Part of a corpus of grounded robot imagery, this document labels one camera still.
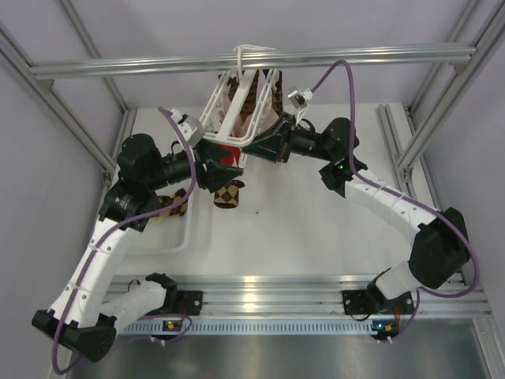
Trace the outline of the white plastic sock hanger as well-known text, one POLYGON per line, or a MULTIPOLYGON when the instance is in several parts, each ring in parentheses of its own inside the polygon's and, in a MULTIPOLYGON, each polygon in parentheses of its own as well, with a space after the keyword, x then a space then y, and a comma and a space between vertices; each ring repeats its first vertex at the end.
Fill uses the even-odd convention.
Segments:
POLYGON ((200 116, 204 138, 238 148, 250 144, 283 112, 282 71, 245 69, 246 53, 266 53, 274 47, 242 44, 234 48, 231 68, 219 75, 210 99, 200 116))

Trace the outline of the red sock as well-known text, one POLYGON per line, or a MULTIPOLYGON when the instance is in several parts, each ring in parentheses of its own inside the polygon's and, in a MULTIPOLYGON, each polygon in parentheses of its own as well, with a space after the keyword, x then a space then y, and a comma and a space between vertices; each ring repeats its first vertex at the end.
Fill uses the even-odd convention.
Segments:
POLYGON ((226 151, 226 155, 219 160, 220 163, 231 166, 239 167, 241 159, 241 149, 234 146, 221 144, 220 147, 226 151))

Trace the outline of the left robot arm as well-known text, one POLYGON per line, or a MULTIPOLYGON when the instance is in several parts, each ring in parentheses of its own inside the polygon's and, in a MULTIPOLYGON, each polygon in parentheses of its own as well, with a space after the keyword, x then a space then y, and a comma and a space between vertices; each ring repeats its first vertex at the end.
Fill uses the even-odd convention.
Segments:
POLYGON ((53 341, 54 364, 59 347, 98 362, 138 319, 182 309, 177 282, 162 273, 148 275, 112 302, 103 299, 151 218, 182 208, 196 186, 214 193, 242 175, 240 167, 223 162, 230 156, 222 145, 206 140, 166 156, 145 133, 122 143, 118 180, 104 198, 83 257, 59 297, 32 318, 32 325, 53 341))

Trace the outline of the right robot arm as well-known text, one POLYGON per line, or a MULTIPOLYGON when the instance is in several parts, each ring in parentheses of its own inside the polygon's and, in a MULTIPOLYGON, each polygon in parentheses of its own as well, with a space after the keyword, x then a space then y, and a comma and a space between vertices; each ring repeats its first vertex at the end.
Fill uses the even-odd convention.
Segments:
POLYGON ((326 161, 319 174, 328 190, 367 208, 404 236, 411 245, 409 259, 380 273, 365 289, 365 312, 386 313, 407 292, 438 289, 468 262, 466 225, 458 210, 441 212, 380 181, 349 153, 358 143, 347 118, 336 118, 317 133, 283 114, 242 151, 272 163, 285 163, 291 154, 326 161))

